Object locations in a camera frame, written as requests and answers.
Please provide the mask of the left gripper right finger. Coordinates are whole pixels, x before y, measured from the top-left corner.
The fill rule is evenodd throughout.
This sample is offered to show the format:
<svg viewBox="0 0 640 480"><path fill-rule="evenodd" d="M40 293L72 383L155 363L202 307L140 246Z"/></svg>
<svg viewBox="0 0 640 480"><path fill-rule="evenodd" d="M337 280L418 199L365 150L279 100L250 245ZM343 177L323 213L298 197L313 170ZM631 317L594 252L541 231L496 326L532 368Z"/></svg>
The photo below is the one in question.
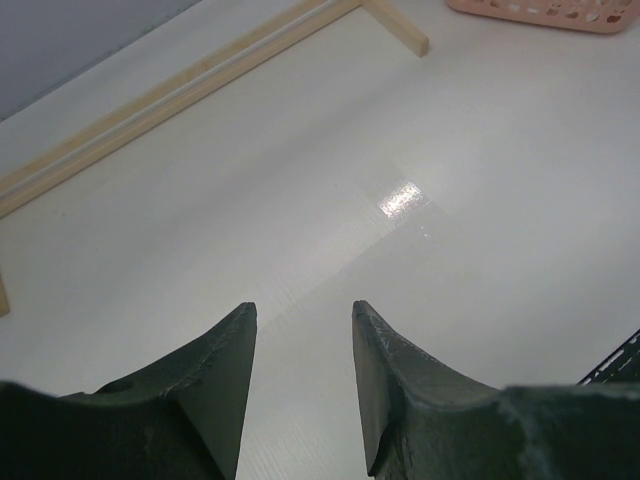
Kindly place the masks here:
<svg viewBox="0 0 640 480"><path fill-rule="evenodd" d="M362 300L352 336L372 478L639 475L639 382L495 389L411 343Z"/></svg>

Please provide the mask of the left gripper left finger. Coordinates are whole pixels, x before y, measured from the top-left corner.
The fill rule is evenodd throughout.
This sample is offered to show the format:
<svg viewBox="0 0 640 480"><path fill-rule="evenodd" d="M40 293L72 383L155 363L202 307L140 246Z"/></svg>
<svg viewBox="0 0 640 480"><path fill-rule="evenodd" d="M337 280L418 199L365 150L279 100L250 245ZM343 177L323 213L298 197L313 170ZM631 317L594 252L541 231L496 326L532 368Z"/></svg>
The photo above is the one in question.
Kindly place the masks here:
<svg viewBox="0 0 640 480"><path fill-rule="evenodd" d="M233 479L257 335L254 303L94 393L1 384L4 479Z"/></svg>

